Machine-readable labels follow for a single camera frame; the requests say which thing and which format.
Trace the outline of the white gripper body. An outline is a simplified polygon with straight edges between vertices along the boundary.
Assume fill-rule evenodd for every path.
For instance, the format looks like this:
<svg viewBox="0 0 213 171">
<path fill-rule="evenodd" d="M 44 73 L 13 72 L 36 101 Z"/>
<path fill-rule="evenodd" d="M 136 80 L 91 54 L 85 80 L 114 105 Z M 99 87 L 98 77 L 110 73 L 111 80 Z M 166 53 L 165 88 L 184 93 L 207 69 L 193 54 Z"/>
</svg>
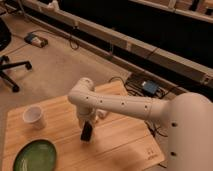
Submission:
<svg viewBox="0 0 213 171">
<path fill-rule="evenodd" d="M 89 122 L 91 126 L 94 126 L 96 123 L 96 110 L 93 108 L 78 107 L 77 118 L 80 128 L 83 128 L 86 122 Z"/>
</svg>

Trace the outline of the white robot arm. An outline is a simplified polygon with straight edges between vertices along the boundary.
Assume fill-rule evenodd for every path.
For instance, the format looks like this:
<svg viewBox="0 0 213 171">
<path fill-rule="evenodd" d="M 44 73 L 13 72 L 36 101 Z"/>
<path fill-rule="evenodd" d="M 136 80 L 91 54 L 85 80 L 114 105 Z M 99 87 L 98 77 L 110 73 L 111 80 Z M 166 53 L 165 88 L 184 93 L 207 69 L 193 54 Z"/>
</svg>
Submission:
<svg viewBox="0 0 213 171">
<path fill-rule="evenodd" d="M 102 109 L 168 126 L 168 171 L 213 171 L 213 102 L 193 92 L 171 100 L 96 93 L 89 78 L 68 94 L 80 121 Z"/>
</svg>

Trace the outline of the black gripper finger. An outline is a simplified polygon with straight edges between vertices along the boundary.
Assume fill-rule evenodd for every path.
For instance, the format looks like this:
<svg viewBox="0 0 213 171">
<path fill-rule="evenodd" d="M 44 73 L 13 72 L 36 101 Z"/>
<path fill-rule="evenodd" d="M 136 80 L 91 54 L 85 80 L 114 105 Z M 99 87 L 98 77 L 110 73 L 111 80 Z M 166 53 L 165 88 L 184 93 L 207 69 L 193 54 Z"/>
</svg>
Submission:
<svg viewBox="0 0 213 171">
<path fill-rule="evenodd" d="M 92 136 L 93 127 L 89 122 L 86 122 L 83 126 L 80 139 L 82 141 L 89 142 Z"/>
</svg>

